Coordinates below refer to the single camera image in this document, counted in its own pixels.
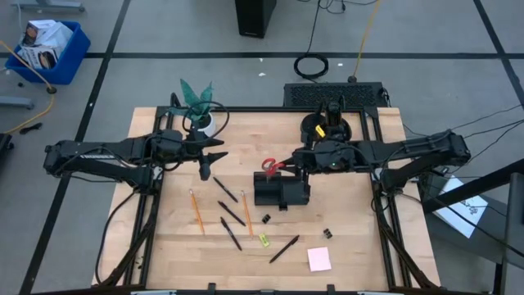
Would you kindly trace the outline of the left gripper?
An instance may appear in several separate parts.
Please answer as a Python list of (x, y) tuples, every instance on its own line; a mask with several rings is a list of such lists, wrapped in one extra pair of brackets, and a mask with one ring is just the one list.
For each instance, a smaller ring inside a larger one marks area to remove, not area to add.
[(183, 142), (182, 163), (190, 161), (197, 162), (199, 164), (199, 175), (201, 180), (207, 181), (210, 177), (210, 164), (226, 157), (228, 152), (209, 152), (206, 155), (204, 148), (212, 148), (223, 144), (223, 140), (206, 138), (204, 133), (196, 128), (192, 128)]

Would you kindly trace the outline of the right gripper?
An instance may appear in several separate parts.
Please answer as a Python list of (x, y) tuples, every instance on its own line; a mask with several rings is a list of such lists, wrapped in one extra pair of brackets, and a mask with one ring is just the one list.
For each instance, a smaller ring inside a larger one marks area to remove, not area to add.
[(316, 143), (311, 149), (297, 148), (290, 158), (280, 161), (282, 171), (296, 176), (292, 184), (301, 186), (305, 193), (309, 192), (309, 175), (337, 174), (355, 172), (356, 147), (335, 140)]

